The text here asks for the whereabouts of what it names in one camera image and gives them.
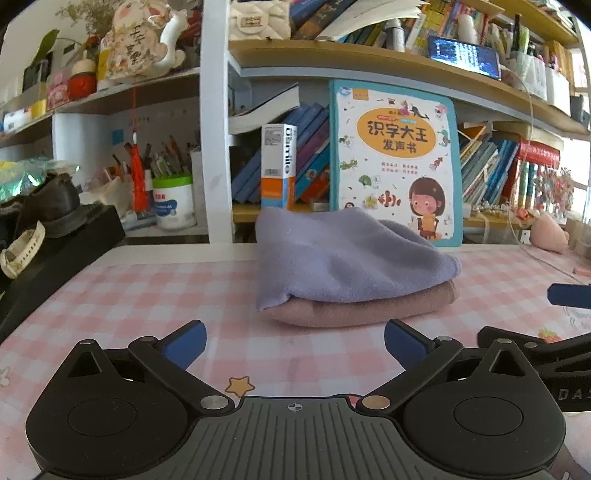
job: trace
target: smartphone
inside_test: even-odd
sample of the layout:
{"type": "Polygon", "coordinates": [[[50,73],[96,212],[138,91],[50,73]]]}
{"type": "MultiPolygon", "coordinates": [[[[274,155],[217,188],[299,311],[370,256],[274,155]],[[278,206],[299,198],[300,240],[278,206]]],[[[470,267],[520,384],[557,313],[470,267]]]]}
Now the smartphone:
{"type": "Polygon", "coordinates": [[[494,48],[450,38],[429,37],[429,57],[495,80],[501,79],[499,56],[494,48]]]}

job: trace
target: desk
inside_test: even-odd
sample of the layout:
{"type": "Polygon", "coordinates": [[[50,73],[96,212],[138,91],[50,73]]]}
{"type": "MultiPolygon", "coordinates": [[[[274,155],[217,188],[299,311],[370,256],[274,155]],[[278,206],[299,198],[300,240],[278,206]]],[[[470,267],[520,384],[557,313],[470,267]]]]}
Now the desk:
{"type": "MultiPolygon", "coordinates": [[[[554,307],[545,299],[551,283],[567,279],[518,246],[447,251],[462,262],[455,280],[460,298],[409,320],[428,337],[450,335],[475,346],[484,325],[553,339],[591,332],[587,311],[554,307]]],[[[588,264],[533,251],[566,270],[588,264]]],[[[255,259],[254,244],[125,246],[62,287],[0,345],[0,478],[30,480],[38,472],[25,419],[83,338],[122,348],[141,335],[162,338],[197,318],[209,343],[188,370],[221,391],[230,378],[248,376],[255,395],[363,395],[402,372],[384,348],[383,325],[310,330],[260,319],[253,302],[255,259]]],[[[566,445],[591,471],[591,413],[567,422],[566,445]]]]}

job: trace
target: figurine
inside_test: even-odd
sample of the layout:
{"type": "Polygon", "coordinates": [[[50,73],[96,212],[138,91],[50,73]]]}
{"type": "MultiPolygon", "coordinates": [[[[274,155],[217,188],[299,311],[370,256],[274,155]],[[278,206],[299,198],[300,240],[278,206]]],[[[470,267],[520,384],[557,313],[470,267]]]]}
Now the figurine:
{"type": "Polygon", "coordinates": [[[122,4],[105,37],[111,49],[105,78],[135,83],[166,75],[185,60],[176,42],[188,27],[186,10],[175,11],[155,0],[122,4]]]}

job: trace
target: blue gripper pad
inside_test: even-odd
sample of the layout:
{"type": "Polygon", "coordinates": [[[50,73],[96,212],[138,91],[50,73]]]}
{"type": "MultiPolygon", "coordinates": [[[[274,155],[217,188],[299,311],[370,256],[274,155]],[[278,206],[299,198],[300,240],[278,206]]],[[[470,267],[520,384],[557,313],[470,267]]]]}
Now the blue gripper pad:
{"type": "Polygon", "coordinates": [[[388,353],[406,370],[423,360],[428,354],[424,343],[394,322],[386,324],[384,343],[388,353]]]}
{"type": "Polygon", "coordinates": [[[168,360],[186,370],[205,351],[207,331],[203,323],[194,320],[158,343],[168,360]]]}
{"type": "Polygon", "coordinates": [[[548,301],[552,305],[591,309],[591,286],[554,283],[548,289],[548,301]]]}

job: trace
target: picture book cover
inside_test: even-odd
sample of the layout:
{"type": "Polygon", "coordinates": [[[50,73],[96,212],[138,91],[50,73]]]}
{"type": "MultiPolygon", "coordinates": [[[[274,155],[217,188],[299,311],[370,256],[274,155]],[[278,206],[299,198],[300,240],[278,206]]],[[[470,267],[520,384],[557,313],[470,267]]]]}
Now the picture book cover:
{"type": "Polygon", "coordinates": [[[332,80],[330,207],[361,207],[440,247],[462,243],[456,114],[445,97],[332,80]]]}

